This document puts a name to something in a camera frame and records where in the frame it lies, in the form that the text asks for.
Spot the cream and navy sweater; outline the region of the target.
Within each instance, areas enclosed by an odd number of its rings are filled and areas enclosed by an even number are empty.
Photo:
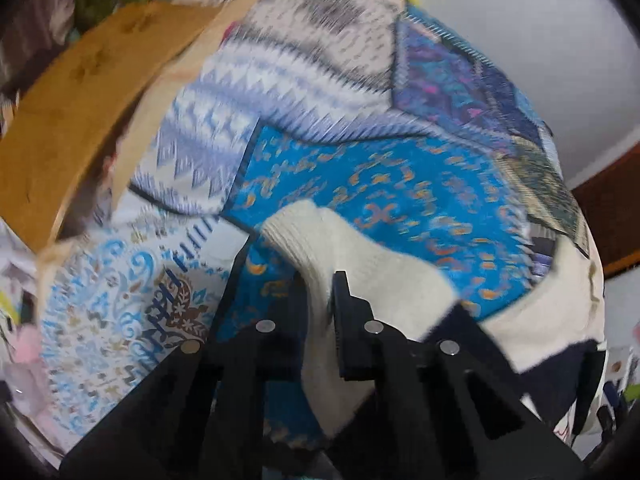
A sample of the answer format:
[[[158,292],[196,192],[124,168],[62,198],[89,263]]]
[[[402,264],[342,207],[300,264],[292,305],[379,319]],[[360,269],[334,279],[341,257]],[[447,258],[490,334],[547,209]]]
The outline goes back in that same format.
[[[332,439],[373,391],[370,382],[345,382],[338,372],[329,309],[334,273],[345,272],[352,294],[369,301],[376,318],[414,340],[426,336],[459,295],[436,266],[375,243],[311,200],[279,210],[260,232],[307,286],[303,390],[322,434]],[[541,283],[480,326],[518,372],[531,370],[571,344],[600,344],[605,303],[599,256],[585,258],[561,236],[552,268]]]

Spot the blue patchwork bed quilt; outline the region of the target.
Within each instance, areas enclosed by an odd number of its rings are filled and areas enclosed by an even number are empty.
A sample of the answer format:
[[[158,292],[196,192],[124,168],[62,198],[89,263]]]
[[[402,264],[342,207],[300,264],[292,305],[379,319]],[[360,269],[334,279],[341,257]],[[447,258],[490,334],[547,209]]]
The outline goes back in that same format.
[[[311,200],[393,252],[436,266],[482,324],[531,292],[566,236],[597,255],[526,96],[405,0],[256,0],[220,44],[201,36],[186,85],[149,93],[152,129],[103,226],[63,246],[44,286],[42,357],[64,451],[171,350],[261,318],[294,266],[262,236]],[[565,437],[584,344],[514,370],[524,403]],[[265,433],[329,440],[302,374],[267,389]]]

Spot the pink striped curtain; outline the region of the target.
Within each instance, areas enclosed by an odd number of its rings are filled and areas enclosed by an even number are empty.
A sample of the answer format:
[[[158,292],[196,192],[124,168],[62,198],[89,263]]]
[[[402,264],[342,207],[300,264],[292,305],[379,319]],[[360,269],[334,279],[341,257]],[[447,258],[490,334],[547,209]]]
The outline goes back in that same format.
[[[75,0],[1,0],[1,91],[25,92],[64,51]]]

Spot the wooden lap desk tray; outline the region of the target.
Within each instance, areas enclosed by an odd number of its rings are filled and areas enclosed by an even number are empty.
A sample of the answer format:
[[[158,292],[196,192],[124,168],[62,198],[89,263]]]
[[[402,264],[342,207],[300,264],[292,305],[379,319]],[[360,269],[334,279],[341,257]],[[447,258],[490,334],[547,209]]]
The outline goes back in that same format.
[[[1,142],[1,217],[30,250],[58,237],[116,122],[217,13],[163,1],[124,6],[56,58],[21,98]]]

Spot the brown wooden wardrobe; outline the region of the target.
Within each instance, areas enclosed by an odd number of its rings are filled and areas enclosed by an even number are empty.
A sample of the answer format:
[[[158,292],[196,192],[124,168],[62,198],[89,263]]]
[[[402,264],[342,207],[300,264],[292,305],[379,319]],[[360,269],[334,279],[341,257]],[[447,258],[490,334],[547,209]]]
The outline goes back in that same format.
[[[639,265],[639,144],[577,188],[582,208],[601,258],[604,276],[614,278]]]

